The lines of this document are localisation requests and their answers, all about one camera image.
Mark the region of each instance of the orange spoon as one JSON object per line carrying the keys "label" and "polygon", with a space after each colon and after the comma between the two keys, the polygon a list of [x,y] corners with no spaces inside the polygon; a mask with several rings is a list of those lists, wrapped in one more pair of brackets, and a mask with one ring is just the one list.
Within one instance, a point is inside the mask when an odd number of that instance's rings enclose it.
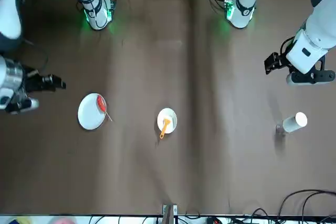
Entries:
{"label": "orange spoon", "polygon": [[110,119],[111,121],[113,121],[113,120],[111,119],[109,113],[107,113],[107,111],[106,111],[106,105],[105,105],[104,99],[103,99],[103,97],[102,97],[101,95],[99,95],[99,96],[97,97],[97,104],[98,104],[99,109],[100,109],[102,112],[104,112],[104,113],[109,117],[109,119]]}
{"label": "orange spoon", "polygon": [[167,130],[167,126],[170,123],[171,123],[171,121],[169,119],[167,119],[167,118],[164,119],[164,126],[163,126],[163,129],[162,129],[161,134],[160,134],[160,139],[163,138],[163,136],[164,136],[164,134],[165,134],[165,132]]}

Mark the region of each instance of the brown table surface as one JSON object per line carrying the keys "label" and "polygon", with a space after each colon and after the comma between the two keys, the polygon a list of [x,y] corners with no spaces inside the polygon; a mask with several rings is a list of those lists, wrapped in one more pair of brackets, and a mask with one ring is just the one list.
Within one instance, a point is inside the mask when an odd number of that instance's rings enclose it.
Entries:
{"label": "brown table surface", "polygon": [[[290,87],[287,70],[265,75],[312,11],[309,0],[258,0],[246,29],[229,25],[208,0],[118,0],[114,21],[89,28],[76,0],[27,0],[24,36],[49,53],[44,73],[67,90],[35,94],[36,111],[1,113],[0,212],[26,214],[276,214],[292,191],[336,189],[335,83]],[[41,66],[22,44],[8,57]],[[336,69],[335,50],[327,68]],[[81,99],[99,92],[114,123],[84,131]],[[178,116],[158,143],[156,116]],[[298,111],[308,126],[274,141],[277,122]],[[283,214],[300,214],[307,194]],[[306,208],[327,215],[336,200]]]}

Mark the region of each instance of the red chili pepper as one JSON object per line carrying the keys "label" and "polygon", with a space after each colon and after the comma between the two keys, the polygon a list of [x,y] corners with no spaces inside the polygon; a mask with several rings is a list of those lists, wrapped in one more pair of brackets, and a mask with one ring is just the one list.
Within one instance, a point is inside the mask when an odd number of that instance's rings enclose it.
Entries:
{"label": "red chili pepper", "polygon": [[103,97],[102,97],[101,95],[98,95],[98,97],[97,97],[97,104],[98,104],[99,109],[100,109],[102,112],[106,113],[106,115],[109,117],[109,119],[110,119],[111,121],[113,121],[113,120],[111,119],[109,113],[107,113],[107,111],[106,111],[105,101],[104,101],[104,99],[103,99]]}

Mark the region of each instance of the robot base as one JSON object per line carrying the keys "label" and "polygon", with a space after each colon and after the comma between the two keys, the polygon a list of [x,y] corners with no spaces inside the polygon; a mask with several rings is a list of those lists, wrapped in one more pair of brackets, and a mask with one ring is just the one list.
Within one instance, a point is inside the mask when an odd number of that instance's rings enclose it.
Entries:
{"label": "robot base", "polygon": [[106,27],[106,25],[113,20],[113,13],[115,9],[115,4],[112,0],[101,0],[102,5],[99,12],[94,16],[92,13],[87,13],[86,20],[94,30],[101,30]]}
{"label": "robot base", "polygon": [[236,28],[245,28],[252,19],[253,10],[247,15],[243,16],[237,7],[236,0],[229,0],[232,4],[226,9],[226,19]]}

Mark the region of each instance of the white plate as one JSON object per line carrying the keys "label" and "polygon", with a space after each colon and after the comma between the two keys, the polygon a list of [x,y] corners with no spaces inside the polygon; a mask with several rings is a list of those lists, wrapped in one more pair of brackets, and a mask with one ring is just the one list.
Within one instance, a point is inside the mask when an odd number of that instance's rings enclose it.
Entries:
{"label": "white plate", "polygon": [[99,94],[97,93],[88,94],[79,105],[78,121],[86,130],[98,128],[105,119],[105,113],[99,109],[97,104],[98,96]]}
{"label": "white plate", "polygon": [[158,120],[157,126],[159,127],[160,131],[163,129],[165,118],[171,121],[171,123],[167,125],[165,133],[166,134],[172,133],[177,125],[177,116],[175,112],[170,108],[165,108],[161,110],[157,117]]}

